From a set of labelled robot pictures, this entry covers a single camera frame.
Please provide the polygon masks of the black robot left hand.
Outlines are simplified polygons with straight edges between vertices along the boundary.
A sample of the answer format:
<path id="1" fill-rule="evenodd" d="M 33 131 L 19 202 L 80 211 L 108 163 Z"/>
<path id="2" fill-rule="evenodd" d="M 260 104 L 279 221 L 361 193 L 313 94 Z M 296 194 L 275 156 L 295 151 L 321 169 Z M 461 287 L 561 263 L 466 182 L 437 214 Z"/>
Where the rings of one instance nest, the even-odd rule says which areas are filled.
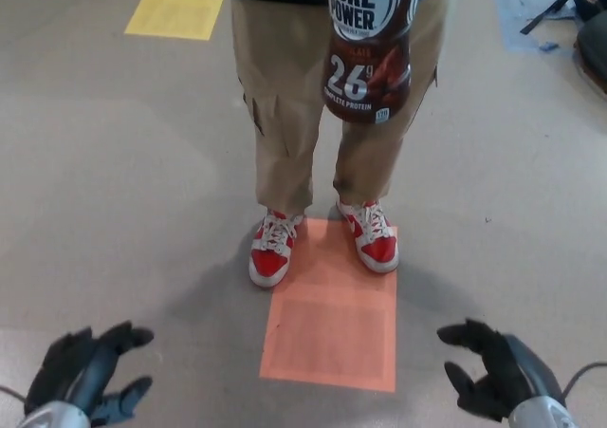
<path id="1" fill-rule="evenodd" d="M 155 335 L 129 321 L 99 336 L 86 327 L 67 333 L 48 348 L 24 402 L 25 428 L 108 427 L 135 416 L 153 384 L 142 376 L 118 392 L 105 389 L 119 358 L 149 344 Z"/>

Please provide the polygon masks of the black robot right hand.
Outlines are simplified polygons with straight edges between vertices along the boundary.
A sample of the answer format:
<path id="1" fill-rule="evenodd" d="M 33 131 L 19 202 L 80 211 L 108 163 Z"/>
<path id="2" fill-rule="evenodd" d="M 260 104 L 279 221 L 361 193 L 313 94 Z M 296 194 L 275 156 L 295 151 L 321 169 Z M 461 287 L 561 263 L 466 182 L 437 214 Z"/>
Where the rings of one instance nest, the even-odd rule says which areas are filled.
<path id="1" fill-rule="evenodd" d="M 506 420 L 511 427 L 576 425 L 553 371 L 518 337 L 471 319 L 440 327 L 437 336 L 478 354 L 487 371 L 475 381 L 458 364 L 444 363 L 460 409 L 481 419 Z"/>

